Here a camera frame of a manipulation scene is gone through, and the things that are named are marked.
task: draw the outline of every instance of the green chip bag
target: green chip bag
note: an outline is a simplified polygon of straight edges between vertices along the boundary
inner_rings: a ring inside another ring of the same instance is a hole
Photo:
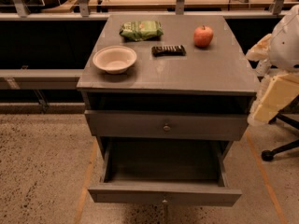
[[[163,34],[158,21],[131,21],[121,26],[120,35],[133,41],[144,41]]]

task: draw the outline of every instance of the gray countertop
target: gray countertop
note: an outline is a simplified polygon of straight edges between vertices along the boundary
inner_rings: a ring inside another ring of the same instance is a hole
[[[119,35],[128,21],[159,21],[160,38],[134,42]],[[206,49],[193,44],[196,27],[206,25],[214,38]],[[110,75],[93,64],[96,51],[115,45],[135,50],[137,61],[125,73]],[[184,57],[153,57],[151,47],[183,45]],[[222,16],[111,15],[78,82],[82,91],[254,95],[259,81]]]

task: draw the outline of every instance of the floor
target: floor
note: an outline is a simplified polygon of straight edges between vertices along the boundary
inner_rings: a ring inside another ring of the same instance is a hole
[[[248,127],[224,164],[233,207],[94,203],[102,159],[82,105],[0,105],[0,223],[299,223],[299,149],[265,162],[261,151],[299,135],[277,121]]]

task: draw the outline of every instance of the bowl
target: bowl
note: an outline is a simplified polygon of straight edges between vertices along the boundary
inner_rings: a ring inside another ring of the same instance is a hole
[[[137,59],[136,53],[124,46],[100,49],[93,56],[94,65],[110,74],[125,72]]]

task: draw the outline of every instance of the white robot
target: white robot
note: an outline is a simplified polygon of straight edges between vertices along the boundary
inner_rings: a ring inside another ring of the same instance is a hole
[[[299,95],[299,5],[292,7],[271,35],[249,50],[247,58],[260,61],[257,69],[265,73],[249,124],[266,124]],[[279,69],[274,76],[266,74],[271,65]]]

